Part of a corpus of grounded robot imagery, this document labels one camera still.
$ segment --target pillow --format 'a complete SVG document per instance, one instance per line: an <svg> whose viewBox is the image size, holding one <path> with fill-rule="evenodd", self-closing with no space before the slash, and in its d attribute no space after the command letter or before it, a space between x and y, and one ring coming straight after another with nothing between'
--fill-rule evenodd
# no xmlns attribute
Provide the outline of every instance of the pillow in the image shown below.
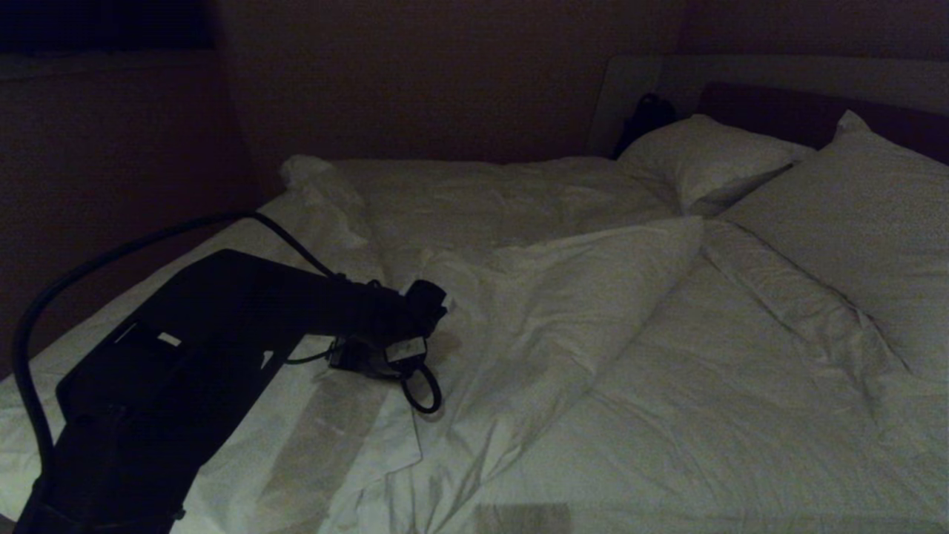
<svg viewBox="0 0 949 534"><path fill-rule="evenodd" d="M619 164L632 176L673 185L682 213L716 215L813 152L693 115L642 136Z"/></svg>
<svg viewBox="0 0 949 534"><path fill-rule="evenodd" d="M870 315L906 367L949 371L949 167L847 114L834 141L722 214Z"/></svg>

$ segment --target white duvet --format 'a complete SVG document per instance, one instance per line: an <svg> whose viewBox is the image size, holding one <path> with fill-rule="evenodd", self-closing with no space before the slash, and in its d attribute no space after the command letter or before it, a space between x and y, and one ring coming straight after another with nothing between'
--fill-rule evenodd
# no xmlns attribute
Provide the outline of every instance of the white duvet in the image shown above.
<svg viewBox="0 0 949 534"><path fill-rule="evenodd" d="M398 386L323 364L282 370L175 532L945 529L944 391L918 388L865 317L733 226L637 225L671 212L597 159L297 158L284 172L291 192L264 211L331 268L448 291L429 356L444 409L414 414ZM54 434L58 379L222 246L303 266L241 223L117 299L34 360ZM5 381L9 517L34 449Z"/></svg>

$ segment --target black bag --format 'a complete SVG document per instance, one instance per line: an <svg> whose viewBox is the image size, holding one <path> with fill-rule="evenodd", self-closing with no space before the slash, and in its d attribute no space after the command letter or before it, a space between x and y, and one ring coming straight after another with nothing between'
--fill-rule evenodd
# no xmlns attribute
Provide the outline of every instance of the black bag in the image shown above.
<svg viewBox="0 0 949 534"><path fill-rule="evenodd" d="M623 135L613 150L613 159L618 160L623 151L638 138L676 121L676 109L655 93L646 93L636 105L633 116L623 121Z"/></svg>

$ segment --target label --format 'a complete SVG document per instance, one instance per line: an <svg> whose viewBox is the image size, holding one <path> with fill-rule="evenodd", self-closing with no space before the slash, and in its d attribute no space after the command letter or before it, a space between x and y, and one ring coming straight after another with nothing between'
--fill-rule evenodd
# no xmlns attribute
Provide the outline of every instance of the label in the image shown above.
<svg viewBox="0 0 949 534"><path fill-rule="evenodd" d="M412 339L398 341L392 345L389 345L389 348L385 350L385 355L390 362L397 362L399 360L404 360L405 358L421 356L426 352L425 338L413 337Z"/></svg>

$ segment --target brown wall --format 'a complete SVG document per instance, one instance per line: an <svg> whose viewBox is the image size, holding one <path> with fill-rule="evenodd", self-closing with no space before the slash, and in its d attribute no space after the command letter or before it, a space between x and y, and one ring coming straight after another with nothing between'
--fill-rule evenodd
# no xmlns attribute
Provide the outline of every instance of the brown wall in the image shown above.
<svg viewBox="0 0 949 534"><path fill-rule="evenodd" d="M677 52L949 60L949 2L689 0Z"/></svg>
<svg viewBox="0 0 949 534"><path fill-rule="evenodd" d="M0 186L0 376L16 320L53 278L144 233L260 201L217 61L0 82ZM34 352L198 239L69 290Z"/></svg>
<svg viewBox="0 0 949 534"><path fill-rule="evenodd" d="M606 62L673 51L684 0L218 2L260 172L326 158L584 150Z"/></svg>

